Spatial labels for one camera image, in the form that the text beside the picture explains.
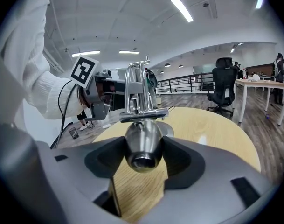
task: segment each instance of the ceiling light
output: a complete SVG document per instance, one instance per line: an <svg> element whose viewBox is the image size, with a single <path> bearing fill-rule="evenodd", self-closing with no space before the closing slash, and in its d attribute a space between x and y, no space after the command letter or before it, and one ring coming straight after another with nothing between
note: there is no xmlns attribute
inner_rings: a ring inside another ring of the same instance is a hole
<svg viewBox="0 0 284 224"><path fill-rule="evenodd" d="M258 1L257 1L256 9L260 9L260 8L262 7L263 1L264 1L264 0L258 0Z"/></svg>
<svg viewBox="0 0 284 224"><path fill-rule="evenodd" d="M139 54L139 51L127 51L127 50L121 50L119 51L120 54Z"/></svg>
<svg viewBox="0 0 284 224"><path fill-rule="evenodd" d="M86 51L86 52L80 52L80 53L74 53L71 54L72 57L76 57L79 55L92 55L92 54L99 54L100 50L94 50L94 51Z"/></svg>
<svg viewBox="0 0 284 224"><path fill-rule="evenodd" d="M187 22L193 21L192 16L189 14L186 7L183 5L183 3L180 0L171 0L171 2L178 8L178 10L182 13L182 15L185 17Z"/></svg>

